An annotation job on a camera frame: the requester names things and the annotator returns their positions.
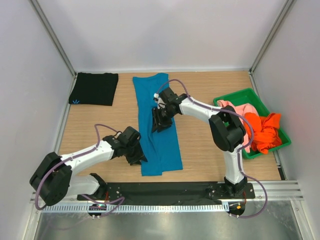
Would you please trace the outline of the blue t shirt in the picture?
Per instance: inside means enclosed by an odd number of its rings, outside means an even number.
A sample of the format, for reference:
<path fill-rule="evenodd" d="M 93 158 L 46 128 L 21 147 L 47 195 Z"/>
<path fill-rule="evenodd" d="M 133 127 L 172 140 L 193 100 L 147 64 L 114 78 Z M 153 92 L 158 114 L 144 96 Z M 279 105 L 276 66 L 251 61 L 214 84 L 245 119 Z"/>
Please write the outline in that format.
<path fill-rule="evenodd" d="M 161 176 L 163 172 L 183 169 L 175 122 L 162 132 L 152 132 L 152 109 L 157 106 L 154 94 L 169 86 L 167 73 L 132 78 L 138 106 L 140 145 L 147 159 L 141 164 L 141 175 Z"/>

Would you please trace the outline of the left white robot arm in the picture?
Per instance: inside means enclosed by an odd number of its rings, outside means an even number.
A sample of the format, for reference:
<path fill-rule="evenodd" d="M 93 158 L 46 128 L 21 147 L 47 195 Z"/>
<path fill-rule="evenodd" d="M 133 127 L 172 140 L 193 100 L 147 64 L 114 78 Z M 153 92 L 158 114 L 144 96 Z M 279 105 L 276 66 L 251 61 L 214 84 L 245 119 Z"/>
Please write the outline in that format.
<path fill-rule="evenodd" d="M 48 153 L 29 180 L 35 190 L 36 209 L 42 210 L 39 200 L 43 200 L 46 207 L 72 196 L 90 201 L 102 200 L 108 191 L 105 180 L 96 173 L 78 174 L 93 165 L 119 157 L 125 157 L 130 165 L 146 162 L 140 140 L 141 134 L 128 126 L 113 135 L 98 136 L 94 145 L 82 150 L 63 155 Z"/>

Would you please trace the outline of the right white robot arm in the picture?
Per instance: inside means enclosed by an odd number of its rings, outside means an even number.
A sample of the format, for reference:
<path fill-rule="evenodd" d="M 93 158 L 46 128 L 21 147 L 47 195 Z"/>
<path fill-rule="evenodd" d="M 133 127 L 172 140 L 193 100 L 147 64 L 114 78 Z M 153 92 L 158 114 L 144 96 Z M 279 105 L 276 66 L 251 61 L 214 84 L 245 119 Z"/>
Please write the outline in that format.
<path fill-rule="evenodd" d="M 157 104 L 152 108 L 153 133 L 170 128 L 177 114 L 192 116 L 209 124 L 215 145 L 223 151 L 225 192 L 231 198 L 241 195 L 248 182 L 247 177 L 241 173 L 243 161 L 239 153 L 246 130 L 235 110 L 231 106 L 214 107 L 205 104 L 186 93 L 177 95 L 170 87 L 155 93 L 153 99 Z"/>

